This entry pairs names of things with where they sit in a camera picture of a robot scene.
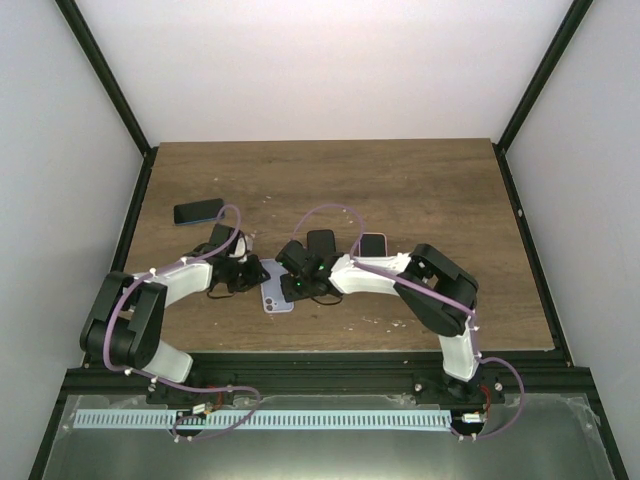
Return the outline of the lavender phone case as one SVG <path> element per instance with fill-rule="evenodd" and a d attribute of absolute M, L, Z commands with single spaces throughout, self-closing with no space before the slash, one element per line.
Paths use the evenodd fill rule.
<path fill-rule="evenodd" d="M 285 300 L 281 285 L 281 277 L 287 274 L 287 270 L 275 259 L 262 259 L 261 265 L 269 275 L 269 278 L 260 285 L 263 310 L 267 314 L 292 312 L 294 303 Z"/>

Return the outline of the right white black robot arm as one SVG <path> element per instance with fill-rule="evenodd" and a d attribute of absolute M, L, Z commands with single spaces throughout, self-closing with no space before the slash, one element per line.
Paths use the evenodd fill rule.
<path fill-rule="evenodd" d="M 399 297 L 439 338 L 447 396 L 465 403 L 479 392 L 475 340 L 479 285 L 435 247 L 419 244 L 410 253 L 386 257 L 337 252 L 320 256 L 291 240 L 276 262 L 285 270 L 281 288 L 289 302 L 360 293 Z"/>

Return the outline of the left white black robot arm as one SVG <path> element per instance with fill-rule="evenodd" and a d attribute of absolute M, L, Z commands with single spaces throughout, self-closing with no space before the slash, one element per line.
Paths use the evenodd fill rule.
<path fill-rule="evenodd" d="M 220 284 L 232 296 L 265 283 L 270 274 L 251 250 L 241 231 L 218 224 L 207 242 L 171 265 L 135 275 L 109 273 L 80 334 L 80 348 L 116 369 L 164 378 L 178 401 L 196 402 L 205 381 L 191 370 L 191 355 L 161 340 L 165 309 Z"/>

